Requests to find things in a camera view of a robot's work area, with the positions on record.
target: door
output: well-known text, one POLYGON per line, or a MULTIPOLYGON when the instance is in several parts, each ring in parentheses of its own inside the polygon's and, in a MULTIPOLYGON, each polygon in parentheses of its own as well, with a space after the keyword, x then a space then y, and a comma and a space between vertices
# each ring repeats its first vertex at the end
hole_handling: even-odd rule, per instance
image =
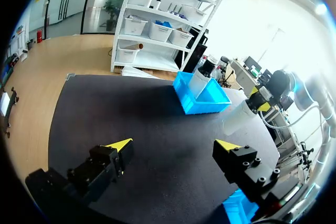
POLYGON ((47 38, 80 34, 85 0, 50 0, 47 38))

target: blue plastic bin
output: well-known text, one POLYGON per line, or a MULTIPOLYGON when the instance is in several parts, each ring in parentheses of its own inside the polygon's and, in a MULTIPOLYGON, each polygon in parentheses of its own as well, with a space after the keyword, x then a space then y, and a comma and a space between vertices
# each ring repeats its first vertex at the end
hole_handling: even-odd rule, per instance
POLYGON ((248 224, 258 210, 256 203, 251 203, 240 190, 236 190, 223 202, 226 214, 231 224, 248 224))
POLYGON ((197 99, 191 93, 188 84, 192 73, 178 72, 173 83, 185 114, 214 113, 225 110, 231 101, 215 79, 211 79, 197 99))

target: black table surface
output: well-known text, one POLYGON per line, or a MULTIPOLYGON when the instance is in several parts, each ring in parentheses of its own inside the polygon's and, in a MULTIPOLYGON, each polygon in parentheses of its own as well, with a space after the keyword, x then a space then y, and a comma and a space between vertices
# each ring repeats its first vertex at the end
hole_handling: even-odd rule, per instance
POLYGON ((246 98, 242 91, 225 92, 232 105, 224 112, 185 115, 172 81, 71 77, 50 129, 49 167, 65 176, 93 146, 133 138, 134 158, 123 177, 90 207, 128 223, 206 223, 237 189, 212 158, 214 139, 248 144, 272 167, 278 160, 258 116, 224 135, 224 116, 246 98))

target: ceiling light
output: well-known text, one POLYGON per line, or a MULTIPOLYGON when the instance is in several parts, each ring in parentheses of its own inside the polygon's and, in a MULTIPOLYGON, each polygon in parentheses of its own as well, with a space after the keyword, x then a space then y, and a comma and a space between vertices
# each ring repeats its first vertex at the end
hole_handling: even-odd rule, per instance
POLYGON ((319 4, 319 5, 317 5, 316 8, 315 8, 315 13, 316 13, 317 15, 323 15, 323 14, 325 14, 326 12, 327 12, 327 7, 326 7, 325 4, 319 4))

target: white bottle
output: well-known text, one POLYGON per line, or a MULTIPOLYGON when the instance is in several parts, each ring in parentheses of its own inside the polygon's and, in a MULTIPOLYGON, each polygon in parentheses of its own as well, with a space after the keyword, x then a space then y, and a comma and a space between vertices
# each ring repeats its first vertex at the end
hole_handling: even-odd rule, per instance
POLYGON ((218 60, 209 55, 203 66, 199 67, 195 71, 192 79, 189 82, 189 89, 194 95, 195 99, 197 99, 205 89, 206 85, 211 79, 211 73, 216 68, 217 64, 218 60))
POLYGON ((149 8, 151 6, 152 0, 147 0, 145 7, 149 8))
POLYGON ((156 0, 156 3, 155 3, 155 6, 154 6, 154 9, 155 10, 158 10, 159 9, 159 6, 161 4, 161 0, 156 0))

